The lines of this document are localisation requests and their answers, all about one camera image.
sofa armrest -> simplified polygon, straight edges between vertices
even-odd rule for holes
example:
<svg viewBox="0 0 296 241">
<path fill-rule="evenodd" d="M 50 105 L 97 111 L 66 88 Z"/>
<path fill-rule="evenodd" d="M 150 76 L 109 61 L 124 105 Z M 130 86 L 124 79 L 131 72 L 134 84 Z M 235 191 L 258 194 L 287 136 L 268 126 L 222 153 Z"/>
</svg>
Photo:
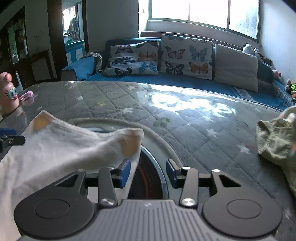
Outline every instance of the sofa armrest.
<svg viewBox="0 0 296 241">
<path fill-rule="evenodd" d="M 62 81 L 80 81 L 86 80 L 94 73 L 96 60 L 94 57 L 80 59 L 67 67 L 61 72 Z"/>
<path fill-rule="evenodd" d="M 274 73 L 268 64 L 258 61 L 257 78 L 267 83 L 271 83 L 273 81 Z"/>
</svg>

sofa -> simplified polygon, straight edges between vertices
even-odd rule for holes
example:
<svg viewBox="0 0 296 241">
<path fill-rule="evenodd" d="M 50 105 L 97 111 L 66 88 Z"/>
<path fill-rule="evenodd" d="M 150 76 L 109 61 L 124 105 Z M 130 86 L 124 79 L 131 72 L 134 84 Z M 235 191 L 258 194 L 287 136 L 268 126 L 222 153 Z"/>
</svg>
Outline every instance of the sofa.
<svg viewBox="0 0 296 241">
<path fill-rule="evenodd" d="M 149 40 L 159 42 L 158 56 L 161 56 L 160 38 L 134 38 L 134 39 L 114 39 L 108 40 L 105 45 L 105 51 L 102 55 L 102 68 L 104 69 L 108 62 L 108 55 L 111 46 L 136 44 Z M 291 97 L 284 90 L 284 85 L 274 79 L 272 67 L 258 61 L 258 92 L 238 89 L 230 85 L 222 84 L 214 80 L 205 80 L 184 75 L 174 75 L 167 73 L 158 73 L 158 75 L 125 75 L 125 76 L 104 76 L 101 72 L 95 73 L 96 59 L 87 57 L 80 59 L 62 70 L 62 81 L 125 81 L 139 82 L 147 84 L 171 85 L 183 88 L 194 88 L 206 91 L 218 92 L 230 96 L 235 96 L 250 101 L 259 102 L 265 105 L 284 110 L 292 105 Z M 215 69 L 215 47 L 213 49 L 213 70 Z"/>
</svg>

pink toy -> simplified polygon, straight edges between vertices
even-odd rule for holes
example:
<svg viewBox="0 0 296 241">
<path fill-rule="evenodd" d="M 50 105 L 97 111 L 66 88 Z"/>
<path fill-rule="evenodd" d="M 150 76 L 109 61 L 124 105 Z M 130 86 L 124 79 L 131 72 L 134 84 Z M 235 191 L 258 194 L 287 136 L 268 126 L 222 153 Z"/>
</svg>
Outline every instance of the pink toy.
<svg viewBox="0 0 296 241">
<path fill-rule="evenodd" d="M 274 78 L 275 78 L 275 79 L 278 80 L 278 79 L 281 77 L 281 73 L 278 72 L 277 70 L 273 70 L 272 72 L 274 73 Z"/>
<path fill-rule="evenodd" d="M 10 114 L 20 105 L 17 97 L 17 90 L 11 83 L 12 76 L 10 73 L 3 72 L 0 74 L 0 105 L 5 114 Z"/>
<path fill-rule="evenodd" d="M 33 92 L 32 91 L 28 91 L 26 93 L 24 93 L 19 99 L 20 101 L 26 101 L 27 99 L 33 97 Z"/>
</svg>

doorway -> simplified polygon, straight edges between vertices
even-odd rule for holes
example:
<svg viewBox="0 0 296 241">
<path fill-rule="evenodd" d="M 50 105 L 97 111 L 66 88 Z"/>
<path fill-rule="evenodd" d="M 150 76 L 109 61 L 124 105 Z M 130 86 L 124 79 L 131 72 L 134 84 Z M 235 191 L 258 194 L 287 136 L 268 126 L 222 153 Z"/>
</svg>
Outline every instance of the doorway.
<svg viewBox="0 0 296 241">
<path fill-rule="evenodd" d="M 88 52 L 86 0 L 47 1 L 49 37 L 58 79 Z"/>
<path fill-rule="evenodd" d="M 82 2 L 62 0 L 62 16 L 63 38 L 69 65 L 85 54 Z"/>
</svg>

butterfly print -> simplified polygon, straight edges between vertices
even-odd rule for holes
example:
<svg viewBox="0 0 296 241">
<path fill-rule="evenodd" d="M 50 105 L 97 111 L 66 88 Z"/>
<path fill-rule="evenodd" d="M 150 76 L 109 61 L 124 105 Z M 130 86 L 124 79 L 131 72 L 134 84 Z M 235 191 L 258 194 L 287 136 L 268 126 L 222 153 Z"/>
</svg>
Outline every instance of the butterfly print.
<svg viewBox="0 0 296 241">
<path fill-rule="evenodd" d="M 154 52 L 151 52 L 151 54 L 148 54 L 148 52 L 147 52 L 147 54 L 143 54 L 143 53 L 138 54 L 138 62 L 142 62 L 147 58 L 151 59 L 152 61 L 157 61 L 156 53 L 154 53 Z"/>
<path fill-rule="evenodd" d="M 192 45 L 189 46 L 190 52 L 192 53 L 191 58 L 194 60 L 200 59 L 200 61 L 205 61 L 205 56 L 207 55 L 207 48 L 202 49 L 200 52 L 196 50 Z"/>
<path fill-rule="evenodd" d="M 166 46 L 165 48 L 168 51 L 168 57 L 169 58 L 176 58 L 176 59 L 182 59 L 183 58 L 183 53 L 185 52 L 185 49 L 179 49 L 178 51 L 174 51 L 168 46 Z"/>
<path fill-rule="evenodd" d="M 156 69 L 154 63 L 148 64 L 146 62 L 143 62 L 143 63 L 141 63 L 141 67 L 139 68 L 139 74 L 142 74 L 147 68 L 151 69 L 154 72 L 157 72 L 157 69 Z"/>
<path fill-rule="evenodd" d="M 122 57 L 112 62 L 112 64 L 124 64 L 124 63 L 135 63 L 135 61 L 131 57 Z"/>
<path fill-rule="evenodd" d="M 174 74 L 179 74 L 179 75 L 183 74 L 182 69 L 184 68 L 184 64 L 180 64 L 180 65 L 177 65 L 176 67 L 174 67 L 169 62 L 165 61 L 165 65 L 167 66 L 166 72 L 168 74 L 172 74 L 173 72 L 174 72 Z"/>
<path fill-rule="evenodd" d="M 132 67 L 128 67 L 125 71 L 122 70 L 121 72 L 119 68 L 115 68 L 114 72 L 116 75 L 126 75 L 126 74 L 131 74 L 131 69 Z"/>
<path fill-rule="evenodd" d="M 158 41 L 145 41 L 145 42 L 142 42 L 142 43 L 139 43 L 137 46 L 136 46 L 136 49 L 137 48 L 141 48 L 142 46 L 144 46 L 146 43 L 149 43 L 151 44 L 152 46 L 158 48 Z"/>
<path fill-rule="evenodd" d="M 128 52 L 128 53 L 133 53 L 133 50 L 131 49 L 130 45 L 122 45 L 118 47 L 118 50 L 116 51 L 116 53 L 121 53 L 121 52 Z"/>
<path fill-rule="evenodd" d="M 175 35 L 168 35 L 168 40 L 178 40 L 178 41 L 182 41 L 183 39 L 185 39 L 186 37 L 181 37 L 181 36 L 175 36 Z"/>
<path fill-rule="evenodd" d="M 192 62 L 189 62 L 189 65 L 191 67 L 191 72 L 194 74 L 196 74 L 197 72 L 203 72 L 204 74 L 207 74 L 209 72 L 209 66 L 207 65 L 207 63 L 202 66 L 198 66 Z"/>
</svg>

